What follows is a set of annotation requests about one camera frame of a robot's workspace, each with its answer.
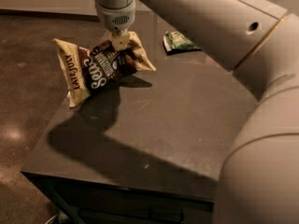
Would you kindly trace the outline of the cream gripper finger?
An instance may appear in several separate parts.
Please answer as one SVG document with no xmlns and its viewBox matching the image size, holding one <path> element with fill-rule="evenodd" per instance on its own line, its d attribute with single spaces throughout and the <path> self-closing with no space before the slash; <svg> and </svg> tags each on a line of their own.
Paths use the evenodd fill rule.
<svg viewBox="0 0 299 224">
<path fill-rule="evenodd" d="M 117 35 L 111 37 L 112 46 L 116 51 L 127 49 L 129 40 L 130 40 L 129 35 L 121 35 L 121 36 Z"/>
</svg>

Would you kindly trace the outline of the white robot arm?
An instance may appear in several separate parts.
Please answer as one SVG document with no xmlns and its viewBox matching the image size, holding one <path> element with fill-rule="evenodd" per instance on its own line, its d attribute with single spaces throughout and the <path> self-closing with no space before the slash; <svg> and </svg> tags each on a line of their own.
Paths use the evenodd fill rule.
<svg viewBox="0 0 299 224">
<path fill-rule="evenodd" d="M 255 109 L 224 150 L 212 224 L 299 224 L 299 18 L 267 0 L 95 0 L 116 46 L 142 2 L 207 56 L 195 96 L 231 115 L 249 94 Z"/>
</svg>

